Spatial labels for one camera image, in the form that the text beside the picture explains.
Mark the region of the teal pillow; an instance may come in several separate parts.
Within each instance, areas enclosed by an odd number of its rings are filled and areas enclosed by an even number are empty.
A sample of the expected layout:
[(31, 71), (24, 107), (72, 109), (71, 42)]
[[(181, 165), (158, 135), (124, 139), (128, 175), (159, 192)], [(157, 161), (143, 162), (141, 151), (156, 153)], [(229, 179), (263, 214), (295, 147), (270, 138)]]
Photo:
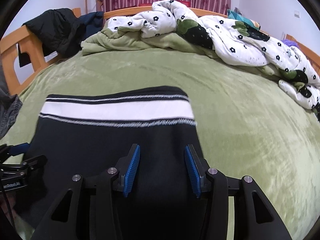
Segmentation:
[(260, 30), (260, 28), (261, 28), (261, 26), (258, 22), (255, 22), (254, 20), (246, 18), (246, 17), (242, 16), (241, 14), (239, 14), (235, 11), (232, 11), (230, 9), (227, 10), (227, 16), (230, 19), (244, 22), (244, 23), (248, 24), (250, 27), (255, 28), (257, 30)]

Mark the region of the white floral quilt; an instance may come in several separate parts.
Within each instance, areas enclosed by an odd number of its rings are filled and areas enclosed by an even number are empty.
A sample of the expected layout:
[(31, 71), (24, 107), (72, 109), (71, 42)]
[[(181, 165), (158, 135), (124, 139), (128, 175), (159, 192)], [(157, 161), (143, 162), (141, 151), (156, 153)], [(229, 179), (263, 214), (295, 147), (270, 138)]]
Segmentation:
[(150, 11), (112, 17), (105, 27), (114, 33), (140, 31), (143, 38), (176, 32), (189, 43), (214, 50), (232, 66), (271, 63), (282, 77), (279, 87), (302, 107), (319, 111), (319, 75), (306, 56), (245, 22), (213, 15), (198, 17), (176, 0), (162, 0), (154, 2)]

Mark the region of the black pants white stripe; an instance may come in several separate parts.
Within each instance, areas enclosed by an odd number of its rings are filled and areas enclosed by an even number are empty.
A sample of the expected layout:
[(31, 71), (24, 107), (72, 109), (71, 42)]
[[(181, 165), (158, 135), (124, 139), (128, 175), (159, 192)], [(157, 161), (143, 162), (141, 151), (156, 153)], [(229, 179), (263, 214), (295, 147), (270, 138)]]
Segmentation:
[(118, 239), (193, 239), (201, 235), (197, 202), (184, 159), (202, 149), (187, 94), (152, 87), (104, 96), (50, 94), (40, 111), (28, 157), (48, 159), (43, 197), (19, 193), (16, 212), (37, 228), (72, 176), (98, 176), (140, 146), (140, 161), (127, 197), (113, 199)]

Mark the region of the black jacket on footboard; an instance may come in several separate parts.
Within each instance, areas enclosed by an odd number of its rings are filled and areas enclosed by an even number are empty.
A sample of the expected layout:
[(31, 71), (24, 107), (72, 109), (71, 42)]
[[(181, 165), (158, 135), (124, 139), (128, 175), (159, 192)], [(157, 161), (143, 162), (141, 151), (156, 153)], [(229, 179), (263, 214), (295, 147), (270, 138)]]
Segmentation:
[(44, 56), (57, 52), (63, 58), (78, 53), (86, 31), (85, 25), (68, 8), (47, 10), (23, 25), (42, 42)]

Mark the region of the green fleece bed blanket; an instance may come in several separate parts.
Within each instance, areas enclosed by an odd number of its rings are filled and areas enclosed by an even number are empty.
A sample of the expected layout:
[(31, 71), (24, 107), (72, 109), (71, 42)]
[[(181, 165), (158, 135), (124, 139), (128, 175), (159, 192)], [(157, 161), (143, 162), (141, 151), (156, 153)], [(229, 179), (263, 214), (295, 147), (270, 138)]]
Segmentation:
[(319, 218), (319, 122), (257, 68), (213, 53), (150, 48), (74, 57), (40, 72), (1, 143), (30, 141), (49, 94), (106, 95), (176, 86), (190, 98), (205, 158), (230, 177), (252, 176), (293, 239)]

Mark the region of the navy blue garment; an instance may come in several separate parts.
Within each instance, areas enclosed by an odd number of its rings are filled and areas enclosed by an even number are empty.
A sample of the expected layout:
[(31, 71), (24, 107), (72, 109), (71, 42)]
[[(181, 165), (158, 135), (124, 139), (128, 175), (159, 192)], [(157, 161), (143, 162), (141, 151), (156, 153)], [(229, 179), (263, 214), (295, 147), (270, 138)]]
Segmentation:
[(78, 19), (79, 26), (76, 31), (76, 40), (81, 43), (88, 37), (98, 33), (103, 28), (104, 13), (102, 11), (90, 12)]

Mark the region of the grey denim pants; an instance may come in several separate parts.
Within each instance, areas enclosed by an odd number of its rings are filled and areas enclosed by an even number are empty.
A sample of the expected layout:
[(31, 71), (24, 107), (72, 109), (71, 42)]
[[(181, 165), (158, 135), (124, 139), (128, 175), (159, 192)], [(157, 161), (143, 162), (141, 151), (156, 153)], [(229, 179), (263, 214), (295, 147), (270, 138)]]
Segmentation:
[(5, 80), (3, 67), (1, 65), (1, 87), (0, 87), (0, 137), (3, 138), (8, 130), (13, 126), (18, 113), (23, 105), (18, 95), (10, 95), (8, 85)]

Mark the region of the purple object on bed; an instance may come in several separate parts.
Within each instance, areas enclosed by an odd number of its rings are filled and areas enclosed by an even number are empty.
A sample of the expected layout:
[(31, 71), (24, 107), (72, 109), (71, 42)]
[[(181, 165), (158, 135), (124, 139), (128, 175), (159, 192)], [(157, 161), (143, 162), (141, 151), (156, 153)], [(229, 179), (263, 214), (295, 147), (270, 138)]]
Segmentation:
[(299, 45), (296, 41), (289, 40), (289, 39), (283, 39), (282, 40), (283, 44), (287, 45), (288, 47), (297, 47), (299, 48)]

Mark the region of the wooden bed frame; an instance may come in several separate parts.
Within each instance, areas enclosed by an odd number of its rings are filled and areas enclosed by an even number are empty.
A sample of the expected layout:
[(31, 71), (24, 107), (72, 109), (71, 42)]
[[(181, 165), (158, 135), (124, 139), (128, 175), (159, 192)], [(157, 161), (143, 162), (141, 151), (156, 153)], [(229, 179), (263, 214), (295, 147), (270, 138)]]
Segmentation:
[[(108, 11), (104, 13), (104, 20), (108, 20), (113, 16), (131, 16), (139, 12), (149, 11), (151, 9), (151, 6), (141, 6)], [(189, 9), (192, 10), (198, 17), (214, 15), (227, 18), (227, 15), (217, 12), (196, 8)], [(297, 42), (304, 55), (310, 60), (311, 65), (319, 75), (319, 55), (317, 55), (304, 44), (298, 42), (289, 34), (285, 35), (285, 39)], [(19, 81), (16, 71), (14, 70), (14, 62), (18, 57), (18, 49), (20, 49), (21, 53), (27, 53), (29, 55), (34, 70), (34, 72), (30, 74), (23, 82)], [(61, 58), (61, 55), (58, 54), (56, 57), (46, 62), (42, 50), (42, 42), (25, 25), (3, 37), (1, 39), (1, 60), (9, 94), (20, 94), (28, 87), (28, 85), (31, 84), (37, 74), (48, 68), (51, 64), (56, 63)]]

